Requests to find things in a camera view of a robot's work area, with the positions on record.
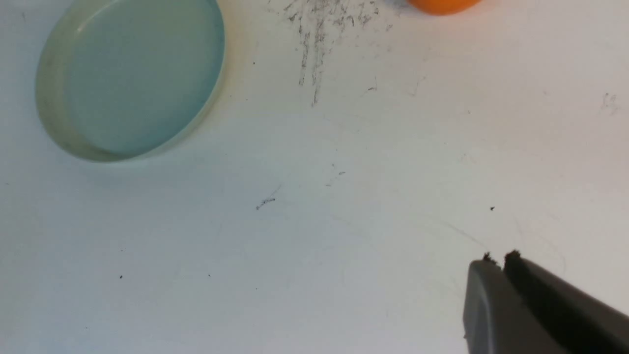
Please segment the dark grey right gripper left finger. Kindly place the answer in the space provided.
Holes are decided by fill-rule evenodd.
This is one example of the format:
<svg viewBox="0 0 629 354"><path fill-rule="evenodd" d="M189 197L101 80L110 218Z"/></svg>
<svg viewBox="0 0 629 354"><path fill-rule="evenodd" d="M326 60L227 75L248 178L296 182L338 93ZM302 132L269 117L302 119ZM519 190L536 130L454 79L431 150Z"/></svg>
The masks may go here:
<svg viewBox="0 0 629 354"><path fill-rule="evenodd" d="M470 354L564 354L485 253L469 265L463 330Z"/></svg>

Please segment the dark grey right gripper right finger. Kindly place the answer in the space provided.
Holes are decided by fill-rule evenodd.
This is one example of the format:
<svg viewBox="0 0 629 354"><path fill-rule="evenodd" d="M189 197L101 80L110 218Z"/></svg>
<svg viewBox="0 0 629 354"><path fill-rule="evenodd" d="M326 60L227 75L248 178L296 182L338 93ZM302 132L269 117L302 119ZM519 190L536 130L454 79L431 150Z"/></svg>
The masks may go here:
<svg viewBox="0 0 629 354"><path fill-rule="evenodd" d="M514 250L503 272L526 307L570 354L626 354L628 316Z"/></svg>

